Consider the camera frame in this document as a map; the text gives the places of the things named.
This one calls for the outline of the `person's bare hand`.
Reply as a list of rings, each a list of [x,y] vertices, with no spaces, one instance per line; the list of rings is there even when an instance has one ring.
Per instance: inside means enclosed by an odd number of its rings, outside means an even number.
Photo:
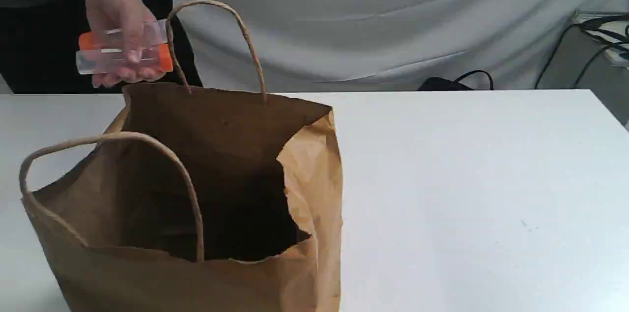
[[[94,88],[111,88],[120,82],[154,82],[164,77],[163,72],[139,68],[143,52],[143,28],[146,22],[155,21],[153,13],[142,0],[85,0],[86,17],[92,31],[121,28],[123,51],[127,67],[113,73],[92,75]]]

